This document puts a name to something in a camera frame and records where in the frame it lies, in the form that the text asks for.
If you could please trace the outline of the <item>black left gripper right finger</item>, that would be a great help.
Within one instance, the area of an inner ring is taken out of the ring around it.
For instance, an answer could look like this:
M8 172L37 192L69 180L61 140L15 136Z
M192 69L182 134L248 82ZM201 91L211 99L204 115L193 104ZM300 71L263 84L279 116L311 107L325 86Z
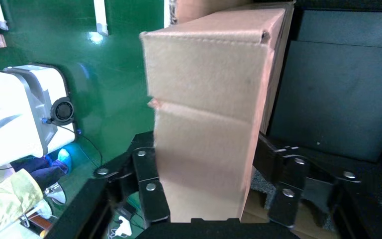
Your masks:
M279 148L260 133L253 165L272 183L275 193L268 219L285 229L295 226L299 203L308 196L312 204L329 213L343 239L371 239L368 222L356 210L349 186L359 187L354 172L320 162L297 153L297 147Z

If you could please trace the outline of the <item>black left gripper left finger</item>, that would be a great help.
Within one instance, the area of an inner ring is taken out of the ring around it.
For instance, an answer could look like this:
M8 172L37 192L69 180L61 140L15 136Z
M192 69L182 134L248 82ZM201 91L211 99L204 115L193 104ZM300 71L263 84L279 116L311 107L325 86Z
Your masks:
M145 229L170 221L151 131L135 135L123 154L96 169L45 237L103 239L116 209L134 193L139 195Z

